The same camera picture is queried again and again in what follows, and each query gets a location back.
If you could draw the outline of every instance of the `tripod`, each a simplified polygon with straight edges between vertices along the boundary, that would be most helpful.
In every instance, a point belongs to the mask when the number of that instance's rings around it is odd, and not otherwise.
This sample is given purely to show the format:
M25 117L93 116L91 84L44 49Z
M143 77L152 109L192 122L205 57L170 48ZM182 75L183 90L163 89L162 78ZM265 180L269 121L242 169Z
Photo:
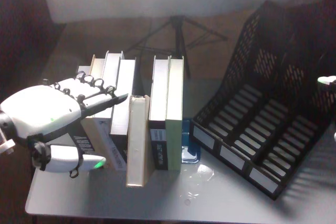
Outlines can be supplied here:
M187 22L201 30L204 31L202 35L191 41L189 44L185 45L184 42L184 36L182 31L182 25L183 22ZM140 46L143 42L146 42L150 37L157 34L159 31L161 31L166 26L171 25L175 29L175 50L169 50L169 49L160 49L160 48L153 48L153 47L147 47L147 46ZM207 37L210 35L215 35L218 37L218 39L208 40L205 41ZM190 78L190 69L188 64L188 58L186 49L192 49L196 46L201 46L205 44L211 44L211 43L217 43L220 41L227 41L228 38L220 33L217 33L216 31L213 31L198 22L193 21L192 19L189 19L185 16L172 16L169 21L155 29L154 31L150 32L146 37L139 40L137 43L135 43L133 46L128 48L125 51L125 54L133 49L135 50L142 50L142 51L149 51L153 53L159 53L163 55L171 55L173 57L176 57L177 59L182 59L182 56L184 56L184 66L186 70L187 77Z

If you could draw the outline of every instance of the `black plastic basket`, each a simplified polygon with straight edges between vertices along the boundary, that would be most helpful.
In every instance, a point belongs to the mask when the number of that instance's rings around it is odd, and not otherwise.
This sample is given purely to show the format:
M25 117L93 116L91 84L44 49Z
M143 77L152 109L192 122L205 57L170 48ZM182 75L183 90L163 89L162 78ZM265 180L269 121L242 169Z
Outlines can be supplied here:
M272 199L333 116L336 94L317 86L333 68L299 44L285 10L265 2L245 22L219 90L191 127L193 140Z

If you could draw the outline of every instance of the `gray table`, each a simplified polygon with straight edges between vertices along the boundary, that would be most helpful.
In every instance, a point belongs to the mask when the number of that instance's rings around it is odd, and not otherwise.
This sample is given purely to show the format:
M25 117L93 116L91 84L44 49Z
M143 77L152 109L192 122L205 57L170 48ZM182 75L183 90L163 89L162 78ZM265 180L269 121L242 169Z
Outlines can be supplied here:
M198 164L182 165L180 173L157 170L145 188L126 188L125 173L106 169L76 179L37 171L26 211L94 218L335 223L334 132L332 125L276 201L202 150Z

